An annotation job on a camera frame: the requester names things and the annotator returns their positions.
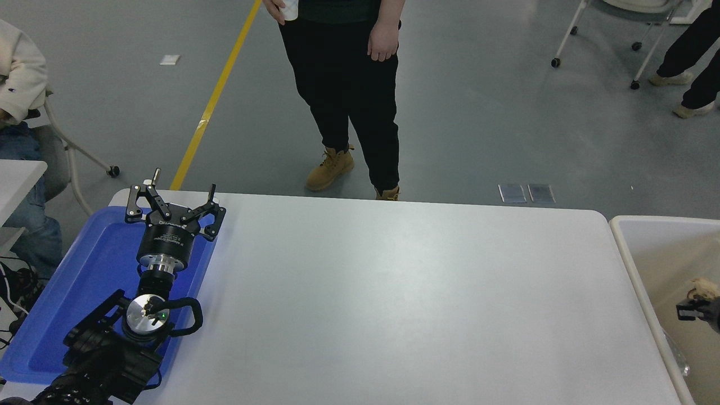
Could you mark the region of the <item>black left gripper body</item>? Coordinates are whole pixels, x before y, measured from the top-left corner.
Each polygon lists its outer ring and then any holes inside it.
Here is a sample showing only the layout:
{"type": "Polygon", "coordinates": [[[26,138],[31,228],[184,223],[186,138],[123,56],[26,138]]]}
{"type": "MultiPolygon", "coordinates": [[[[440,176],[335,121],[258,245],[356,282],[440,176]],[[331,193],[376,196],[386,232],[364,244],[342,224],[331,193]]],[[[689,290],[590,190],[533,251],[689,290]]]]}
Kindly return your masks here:
{"type": "Polygon", "coordinates": [[[195,237],[200,233],[200,221],[187,224],[165,220],[145,220],[146,230],[141,239],[136,259],[141,265],[148,265],[151,257],[165,255],[172,257],[179,265],[187,265],[195,237]]]}

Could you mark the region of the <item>standing person's right hand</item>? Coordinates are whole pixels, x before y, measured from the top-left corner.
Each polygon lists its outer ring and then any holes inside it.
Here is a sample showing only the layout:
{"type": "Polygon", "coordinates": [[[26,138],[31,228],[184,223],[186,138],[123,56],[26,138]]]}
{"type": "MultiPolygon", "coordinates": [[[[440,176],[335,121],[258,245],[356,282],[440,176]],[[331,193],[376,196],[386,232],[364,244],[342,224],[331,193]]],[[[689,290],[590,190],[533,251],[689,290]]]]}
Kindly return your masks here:
{"type": "Polygon", "coordinates": [[[262,0],[262,4],[268,11],[268,14],[279,24],[285,25],[285,15],[283,10],[286,8],[286,3],[281,0],[262,0]]]}

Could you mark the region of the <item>standing person's left hand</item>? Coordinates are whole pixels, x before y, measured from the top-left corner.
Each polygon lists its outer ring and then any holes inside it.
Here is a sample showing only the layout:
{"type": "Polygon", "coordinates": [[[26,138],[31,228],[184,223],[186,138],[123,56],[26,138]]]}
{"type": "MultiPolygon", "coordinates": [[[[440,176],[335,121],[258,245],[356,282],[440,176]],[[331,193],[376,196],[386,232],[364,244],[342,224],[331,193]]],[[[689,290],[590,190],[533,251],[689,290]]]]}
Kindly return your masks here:
{"type": "Polygon", "coordinates": [[[397,21],[378,21],[368,38],[367,54],[376,62],[389,61],[397,54],[399,47],[399,23],[397,21]]]}

